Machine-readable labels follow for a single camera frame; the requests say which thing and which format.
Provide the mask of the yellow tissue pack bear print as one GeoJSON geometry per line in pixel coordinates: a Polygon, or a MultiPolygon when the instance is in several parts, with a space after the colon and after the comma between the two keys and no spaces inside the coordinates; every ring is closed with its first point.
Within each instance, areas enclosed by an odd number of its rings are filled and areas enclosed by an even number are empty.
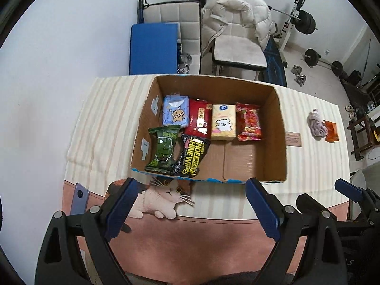
{"type": "Polygon", "coordinates": [[[212,110],[211,139],[232,141],[236,138],[236,106],[214,104],[212,110]]]}

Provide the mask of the white quilted bench pad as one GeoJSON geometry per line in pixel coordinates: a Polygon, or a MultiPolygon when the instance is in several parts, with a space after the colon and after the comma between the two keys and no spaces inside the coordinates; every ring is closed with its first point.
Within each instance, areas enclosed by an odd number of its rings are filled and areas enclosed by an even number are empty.
{"type": "Polygon", "coordinates": [[[145,23],[176,23],[182,51],[190,54],[190,75],[198,75],[202,62],[201,6],[197,1],[169,1],[144,6],[145,23]]]}

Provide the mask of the grey crumpled cloth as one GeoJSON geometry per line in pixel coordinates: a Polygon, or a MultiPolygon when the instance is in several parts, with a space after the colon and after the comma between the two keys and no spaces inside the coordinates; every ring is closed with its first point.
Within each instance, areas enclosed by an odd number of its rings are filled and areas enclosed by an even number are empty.
{"type": "Polygon", "coordinates": [[[310,133],[314,138],[325,138],[327,136],[327,127],[321,119],[317,109],[313,109],[309,112],[307,117],[307,124],[310,129],[310,133]]]}

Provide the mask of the dark wooden stool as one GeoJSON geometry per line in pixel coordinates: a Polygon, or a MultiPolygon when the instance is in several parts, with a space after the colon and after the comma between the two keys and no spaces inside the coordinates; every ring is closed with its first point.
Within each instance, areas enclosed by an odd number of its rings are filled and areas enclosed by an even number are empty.
{"type": "Polygon", "coordinates": [[[364,158],[364,153],[379,146],[379,127],[367,114],[360,119],[351,120],[347,129],[352,136],[353,150],[351,154],[356,161],[364,158]]]}

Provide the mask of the blue wet wipes pack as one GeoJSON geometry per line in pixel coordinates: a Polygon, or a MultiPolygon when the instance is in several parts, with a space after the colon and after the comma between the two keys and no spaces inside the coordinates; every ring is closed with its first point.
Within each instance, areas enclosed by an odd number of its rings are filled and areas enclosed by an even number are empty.
{"type": "Polygon", "coordinates": [[[163,103],[162,125],[179,125],[181,129],[189,125],[189,97],[166,95],[163,103]]]}

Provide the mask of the small brown card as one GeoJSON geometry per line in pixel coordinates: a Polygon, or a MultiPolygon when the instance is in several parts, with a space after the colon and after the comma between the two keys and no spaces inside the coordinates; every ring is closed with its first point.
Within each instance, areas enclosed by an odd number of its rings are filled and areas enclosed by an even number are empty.
{"type": "Polygon", "coordinates": [[[285,133],[285,143],[287,146],[292,147],[301,147],[301,134],[300,133],[294,133],[294,132],[286,132],[285,133]]]}

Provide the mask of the chrome dumbbell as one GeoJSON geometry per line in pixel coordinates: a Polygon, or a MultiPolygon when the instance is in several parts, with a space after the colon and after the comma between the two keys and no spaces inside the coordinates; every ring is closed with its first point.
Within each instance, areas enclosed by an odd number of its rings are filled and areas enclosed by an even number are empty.
{"type": "Polygon", "coordinates": [[[291,71],[291,73],[293,73],[296,76],[296,78],[295,78],[296,83],[300,87],[302,87],[307,80],[306,75],[302,73],[302,71],[303,71],[302,67],[299,65],[294,65],[290,71],[291,71]]]}

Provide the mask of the red tissue pack gold label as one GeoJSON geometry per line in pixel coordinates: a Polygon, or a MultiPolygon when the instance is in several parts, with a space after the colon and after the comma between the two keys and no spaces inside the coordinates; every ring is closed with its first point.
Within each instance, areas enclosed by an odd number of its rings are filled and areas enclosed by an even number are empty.
{"type": "Polygon", "coordinates": [[[184,134],[202,138],[211,138],[213,105],[206,100],[189,100],[189,125],[184,134]]]}

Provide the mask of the green wipes pack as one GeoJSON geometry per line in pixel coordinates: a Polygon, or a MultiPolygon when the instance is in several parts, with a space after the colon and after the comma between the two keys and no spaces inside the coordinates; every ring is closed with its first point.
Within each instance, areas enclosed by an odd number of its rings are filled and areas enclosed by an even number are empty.
{"type": "Polygon", "coordinates": [[[146,171],[170,175],[175,164],[174,150],[180,132],[179,125],[166,125],[149,129],[155,138],[155,153],[145,166],[146,171]]]}

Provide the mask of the black floor barbell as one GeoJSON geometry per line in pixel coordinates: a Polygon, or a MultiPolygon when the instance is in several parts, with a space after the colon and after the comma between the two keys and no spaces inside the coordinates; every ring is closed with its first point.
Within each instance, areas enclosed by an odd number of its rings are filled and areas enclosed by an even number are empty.
{"type": "Polygon", "coordinates": [[[328,66],[336,77],[340,77],[344,72],[343,65],[340,61],[324,61],[321,55],[312,48],[309,48],[305,51],[303,58],[305,63],[310,68],[314,68],[317,65],[328,66]]]}

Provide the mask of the white puffer jacket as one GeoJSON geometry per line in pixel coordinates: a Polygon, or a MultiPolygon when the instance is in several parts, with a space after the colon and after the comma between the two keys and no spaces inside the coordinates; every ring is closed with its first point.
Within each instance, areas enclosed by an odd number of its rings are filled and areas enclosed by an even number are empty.
{"type": "Polygon", "coordinates": [[[245,37],[265,49],[274,23],[264,0],[209,0],[202,8],[202,53],[221,35],[245,37]]]}

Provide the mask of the black shoe shine wipes pack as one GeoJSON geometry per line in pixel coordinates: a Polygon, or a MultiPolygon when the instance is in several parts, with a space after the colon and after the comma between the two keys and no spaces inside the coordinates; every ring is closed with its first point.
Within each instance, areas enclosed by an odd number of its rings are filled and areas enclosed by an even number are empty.
{"type": "Polygon", "coordinates": [[[181,136],[182,152],[173,165],[173,176],[194,178],[199,172],[199,165],[207,154],[211,141],[207,138],[183,134],[181,136]]]}

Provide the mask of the blue folded exercise mat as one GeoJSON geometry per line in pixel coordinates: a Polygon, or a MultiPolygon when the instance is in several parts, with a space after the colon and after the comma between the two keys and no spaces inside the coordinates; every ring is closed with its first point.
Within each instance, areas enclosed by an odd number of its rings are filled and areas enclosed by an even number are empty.
{"type": "Polygon", "coordinates": [[[175,74],[177,40],[176,23],[134,24],[131,27],[129,74],[175,74]]]}

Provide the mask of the orange snack packet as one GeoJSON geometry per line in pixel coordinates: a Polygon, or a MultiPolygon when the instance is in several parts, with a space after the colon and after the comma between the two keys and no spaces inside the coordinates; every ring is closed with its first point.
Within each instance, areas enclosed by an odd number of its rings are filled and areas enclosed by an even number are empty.
{"type": "Polygon", "coordinates": [[[337,132],[337,125],[335,122],[324,121],[325,127],[327,128],[327,135],[325,140],[329,143],[334,143],[339,141],[339,135],[337,132]]]}

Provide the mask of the brown cardboard box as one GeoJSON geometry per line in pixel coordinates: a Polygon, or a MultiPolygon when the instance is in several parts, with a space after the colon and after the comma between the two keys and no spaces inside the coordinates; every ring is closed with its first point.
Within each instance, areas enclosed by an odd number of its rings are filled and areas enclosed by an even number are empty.
{"type": "Polygon", "coordinates": [[[163,99],[180,94],[211,104],[258,105],[263,138],[241,142],[212,141],[200,162],[196,181],[245,183],[249,178],[261,182],[285,181],[287,155],[285,127],[280,98],[275,87],[257,81],[220,76],[156,75],[143,105],[131,158],[131,170],[146,174],[146,165],[155,152],[155,141],[148,130],[162,124],[163,99]]]}

